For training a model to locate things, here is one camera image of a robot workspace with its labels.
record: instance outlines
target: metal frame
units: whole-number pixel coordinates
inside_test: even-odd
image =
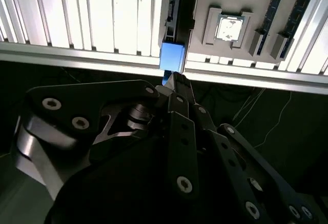
[[[0,60],[163,76],[158,39],[169,0],[133,0],[137,11],[125,12],[124,1],[107,0],[106,10],[99,1],[0,0],[0,40],[10,42],[0,42]],[[60,12],[58,27],[51,3]],[[328,94],[327,18],[328,0],[311,0],[280,64],[189,53],[184,73],[193,80]],[[130,28],[137,37],[119,33],[136,21]]]
[[[163,76],[158,57],[0,43],[0,60],[122,73]],[[187,61],[192,80],[328,95],[328,77]]]

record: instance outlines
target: blue block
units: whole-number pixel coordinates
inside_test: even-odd
[[[162,43],[159,56],[159,68],[172,72],[181,72],[185,47],[174,43]]]

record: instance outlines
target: screw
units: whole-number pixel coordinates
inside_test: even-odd
[[[47,110],[59,110],[62,107],[62,104],[55,98],[45,98],[42,101],[43,107]]]
[[[193,190],[193,185],[191,184],[190,180],[188,180],[184,176],[179,176],[176,180],[179,189],[184,193],[191,193]]]
[[[255,219],[258,220],[260,218],[260,212],[257,207],[252,202],[246,202],[245,207],[248,213]]]
[[[199,107],[198,110],[199,110],[201,113],[203,113],[203,114],[206,113],[206,110],[205,110],[203,107]]]
[[[183,99],[181,97],[176,97],[176,99],[183,103]]]
[[[298,211],[293,206],[289,205],[289,209],[297,219],[301,217]]]
[[[146,87],[146,91],[149,92],[149,93],[154,93],[154,90],[151,89],[150,87]]]
[[[260,186],[260,184],[253,178],[250,178],[250,182],[251,184],[255,187],[256,190],[263,192],[262,187]]]
[[[311,212],[306,208],[306,207],[302,207],[302,211],[304,212],[304,214],[309,218],[309,219],[312,219],[313,216],[311,214]]]
[[[231,127],[227,127],[227,131],[229,133],[231,133],[231,134],[234,134],[235,133],[235,131]]]
[[[83,117],[75,117],[72,119],[72,125],[77,129],[87,129],[89,127],[89,122]]]

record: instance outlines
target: cable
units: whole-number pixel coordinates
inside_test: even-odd
[[[280,114],[279,114],[279,119],[278,119],[278,122],[277,122],[277,124],[276,125],[274,125],[273,127],[272,127],[272,129],[270,129],[269,130],[269,132],[266,134],[266,136],[265,136],[265,138],[264,138],[264,141],[262,142],[262,143],[260,143],[259,145],[257,145],[257,146],[255,146],[254,148],[257,148],[257,147],[260,147],[260,146],[262,146],[262,145],[264,145],[265,144],[265,142],[266,142],[266,140],[267,140],[267,138],[268,138],[268,135],[279,125],[279,123],[280,123],[280,119],[281,119],[281,116],[282,116],[282,113],[283,113],[283,111],[284,111],[284,109],[287,107],[287,105],[289,104],[289,102],[292,100],[292,92],[290,92],[290,96],[289,96],[289,99],[288,99],[288,101],[287,101],[287,103],[284,105],[284,107],[282,108],[282,110],[280,111]]]
[[[255,96],[255,97],[253,97],[252,98],[252,100],[245,106],[245,104],[248,102],[248,100],[251,98],[251,95],[246,99],[246,101],[243,103],[243,105],[241,106],[241,108],[240,108],[240,110],[234,115],[234,117],[233,117],[233,119],[232,119],[232,121],[234,121],[236,118],[237,118],[237,116],[240,114],[240,112],[243,110],[243,109],[246,109],[252,102],[253,102],[253,100],[254,99],[256,99],[257,98],[257,96],[258,95],[260,95],[261,94],[261,91]]]
[[[3,154],[3,155],[0,156],[0,158],[3,158],[3,157],[8,156],[8,155],[10,155],[10,153]]]
[[[258,95],[257,95],[257,98],[255,100],[255,102],[253,103],[253,105],[251,106],[250,110],[246,113],[246,115],[244,115],[244,117],[240,120],[240,122],[235,126],[238,127],[241,122],[246,118],[246,116],[250,113],[250,111],[252,110],[252,108],[254,107],[254,105],[256,104],[256,102],[258,101],[258,99],[260,98],[260,96],[262,95],[262,93],[265,91],[265,89],[263,89]]]
[[[63,67],[61,67],[61,69],[69,76],[71,77],[73,80],[75,80],[77,83],[81,83],[77,78],[75,78],[73,75],[71,75],[66,69],[64,69]]]

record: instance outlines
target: black strip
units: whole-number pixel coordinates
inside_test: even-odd
[[[264,17],[263,24],[262,24],[262,26],[259,30],[259,32],[261,34],[263,34],[263,38],[262,38],[261,44],[258,48],[257,55],[261,54],[261,51],[263,49],[263,46],[264,46],[265,40],[267,38],[267,35],[269,33],[269,30],[271,28],[271,24],[273,22],[273,19],[276,15],[278,6],[280,4],[280,1],[281,0],[271,0],[270,3],[269,3],[268,9],[267,9],[265,17]]]
[[[283,30],[283,35],[288,37],[285,46],[283,47],[282,53],[280,55],[281,58],[285,58],[288,47],[292,42],[292,39],[296,33],[296,30],[302,20],[302,17],[305,13],[306,8],[309,5],[310,0],[296,0],[294,8],[288,18],[285,29]]]

